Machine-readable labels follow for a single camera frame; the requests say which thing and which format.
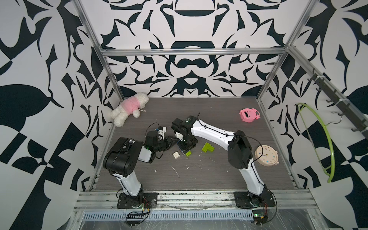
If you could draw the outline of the green L-shaped lego brick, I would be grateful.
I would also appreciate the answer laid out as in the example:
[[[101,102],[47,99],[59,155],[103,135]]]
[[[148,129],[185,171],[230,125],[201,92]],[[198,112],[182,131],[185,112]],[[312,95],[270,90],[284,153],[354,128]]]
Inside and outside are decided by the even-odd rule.
[[[209,144],[208,142],[206,142],[202,148],[203,152],[213,152],[215,149],[215,147],[213,147],[211,144]]]

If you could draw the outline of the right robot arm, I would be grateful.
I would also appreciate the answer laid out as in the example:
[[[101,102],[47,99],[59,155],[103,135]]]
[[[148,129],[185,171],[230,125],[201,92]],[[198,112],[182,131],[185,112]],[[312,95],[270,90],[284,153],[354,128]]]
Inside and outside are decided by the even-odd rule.
[[[250,196],[259,200],[265,198],[268,189],[254,166],[252,147],[244,132],[226,131],[194,116],[185,120],[175,119],[172,130],[179,139],[178,146],[183,152],[193,149],[198,143],[198,137],[224,148],[229,164],[238,169],[244,178]]]

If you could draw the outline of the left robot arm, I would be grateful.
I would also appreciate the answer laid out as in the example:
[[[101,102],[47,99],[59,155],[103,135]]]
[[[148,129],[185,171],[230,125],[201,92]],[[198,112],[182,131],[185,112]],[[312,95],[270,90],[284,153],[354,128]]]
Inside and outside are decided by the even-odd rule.
[[[149,131],[144,142],[120,137],[103,160],[103,167],[122,186],[119,199],[126,200],[131,206],[142,204],[143,185],[135,173],[137,162],[152,163],[158,158],[157,152],[169,150],[178,141],[174,136],[163,137],[157,131]]]

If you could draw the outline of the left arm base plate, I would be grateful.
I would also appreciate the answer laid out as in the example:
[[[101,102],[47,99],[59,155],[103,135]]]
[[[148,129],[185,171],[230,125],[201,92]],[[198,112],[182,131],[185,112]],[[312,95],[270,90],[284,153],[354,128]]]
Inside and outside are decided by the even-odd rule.
[[[158,193],[142,193],[130,196],[121,193],[118,198],[117,209],[154,208],[157,205]]]

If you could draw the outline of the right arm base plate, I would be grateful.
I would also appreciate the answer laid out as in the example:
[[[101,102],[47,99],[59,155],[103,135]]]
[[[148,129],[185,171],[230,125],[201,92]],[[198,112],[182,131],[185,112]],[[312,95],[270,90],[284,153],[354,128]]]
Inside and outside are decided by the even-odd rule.
[[[275,207],[276,199],[271,191],[264,191],[261,195],[253,195],[250,192],[234,192],[236,207],[240,209],[255,209],[265,207]]]

